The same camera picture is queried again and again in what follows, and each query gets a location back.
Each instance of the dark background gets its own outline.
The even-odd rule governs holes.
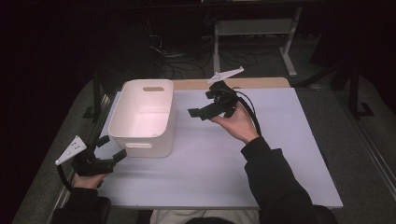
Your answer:
[[[341,2],[305,7],[297,33],[322,34],[312,63],[331,66],[347,57],[396,114],[393,7],[387,1]],[[147,17],[155,19],[150,28],[165,36],[165,44],[182,50],[198,50],[194,41],[211,23],[205,20],[207,11],[178,16],[82,11],[60,0],[7,0],[0,10],[0,223],[9,223],[69,107],[95,71],[104,74],[100,79],[107,92],[125,80],[159,74],[158,54],[149,49]],[[178,46],[183,38],[190,42]]]

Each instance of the white tabletop surface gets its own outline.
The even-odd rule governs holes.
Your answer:
[[[241,89],[254,104],[262,135],[271,148],[282,148],[297,180],[313,204],[342,207],[332,178],[293,88]],[[219,125],[191,118],[189,108],[213,103],[206,91],[175,91],[177,123],[171,154],[161,159],[125,158],[106,178],[99,194],[116,206],[168,209],[257,209],[244,170],[242,142]],[[118,94],[102,135],[115,108]],[[120,148],[111,139],[97,148],[107,159]]]

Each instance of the gray mat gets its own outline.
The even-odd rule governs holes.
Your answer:
[[[344,203],[344,208],[333,210],[339,222],[393,223],[396,202],[334,92],[299,90],[297,93]]]

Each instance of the black jacket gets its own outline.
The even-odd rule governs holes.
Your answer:
[[[258,137],[241,152],[247,160],[250,190],[261,209],[261,223],[318,223],[311,199],[294,178],[281,149],[272,150]],[[52,223],[99,223],[96,199],[96,189],[73,189],[65,207],[54,211]]]

